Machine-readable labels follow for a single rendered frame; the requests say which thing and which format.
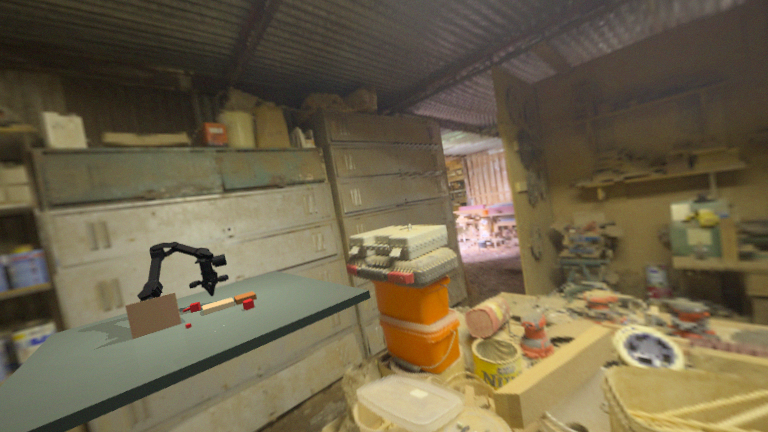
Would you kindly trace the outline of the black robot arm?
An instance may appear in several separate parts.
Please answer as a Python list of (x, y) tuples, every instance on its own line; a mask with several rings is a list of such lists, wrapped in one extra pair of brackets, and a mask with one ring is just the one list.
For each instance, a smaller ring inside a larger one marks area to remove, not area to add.
[[(165, 252), (163, 248), (171, 249)], [(224, 254), (213, 256), (207, 248), (194, 248), (177, 242), (154, 245), (150, 248), (151, 265), (148, 281), (144, 284), (144, 289), (137, 296), (140, 299), (140, 302), (160, 297), (161, 293), (163, 293), (163, 285), (159, 281), (162, 260), (174, 252), (196, 257), (198, 260), (195, 264), (200, 263), (201, 271), (212, 269), (212, 266), (216, 268), (227, 265)]]

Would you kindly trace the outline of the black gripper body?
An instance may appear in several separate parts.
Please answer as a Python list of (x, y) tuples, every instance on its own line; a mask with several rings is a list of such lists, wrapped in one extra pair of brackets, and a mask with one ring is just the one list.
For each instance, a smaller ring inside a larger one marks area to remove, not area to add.
[(224, 275), (224, 276), (220, 276), (220, 277), (218, 277), (218, 278), (216, 278), (216, 279), (215, 279), (215, 277), (214, 277), (214, 275), (213, 275), (213, 270), (212, 270), (212, 269), (209, 269), (209, 270), (205, 270), (205, 271), (201, 271), (201, 272), (202, 272), (201, 274), (202, 274), (202, 276), (203, 276), (203, 281), (201, 281), (201, 280), (197, 280), (197, 281), (193, 281), (193, 282), (191, 282), (191, 283), (189, 284), (189, 287), (190, 287), (190, 288), (194, 288), (194, 287), (197, 287), (197, 285), (201, 285), (201, 284), (202, 284), (202, 286), (205, 286), (205, 285), (207, 285), (209, 282), (210, 282), (211, 284), (213, 284), (213, 283), (216, 283), (216, 282), (219, 282), (219, 283), (220, 283), (220, 282), (225, 282), (225, 281), (227, 281), (227, 280), (229, 279), (227, 275)]

